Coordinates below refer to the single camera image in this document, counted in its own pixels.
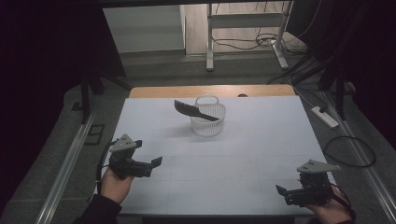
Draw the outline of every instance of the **person's arm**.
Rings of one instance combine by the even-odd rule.
[[[120,203],[128,195],[133,180],[132,176],[121,180],[111,169],[107,169],[102,177],[100,195],[93,195],[83,215],[73,224],[117,223],[116,216],[121,210]]]
[[[332,187],[334,194],[339,198],[346,200],[336,187]],[[351,214],[347,209],[338,203],[336,200],[331,199],[328,203],[323,205],[308,204],[305,206],[310,209],[318,217],[321,224],[353,224]]]

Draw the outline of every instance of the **wall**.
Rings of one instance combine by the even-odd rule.
[[[184,49],[183,6],[104,9],[119,53]]]

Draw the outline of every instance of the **wire basket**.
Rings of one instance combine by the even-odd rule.
[[[204,97],[215,98],[214,104],[199,104],[198,100]],[[219,102],[219,98],[213,95],[203,95],[195,100],[195,106],[199,108],[201,113],[218,118],[218,120],[210,121],[197,117],[190,117],[192,129],[201,136],[213,136],[221,132],[225,118],[225,106]]]

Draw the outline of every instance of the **power strip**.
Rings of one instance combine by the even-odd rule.
[[[323,122],[327,124],[331,129],[335,128],[338,126],[338,122],[335,121],[330,115],[328,115],[326,112],[320,113],[320,107],[315,106],[314,108],[311,109],[314,114],[316,114]]]

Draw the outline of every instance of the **white tabletop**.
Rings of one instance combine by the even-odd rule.
[[[296,169],[309,159],[326,162],[298,96],[219,98],[226,116],[212,137],[197,135],[174,100],[125,100],[113,140],[124,133],[143,140],[134,160],[163,157],[163,164],[134,179],[123,214],[311,214],[276,191],[300,189]]]

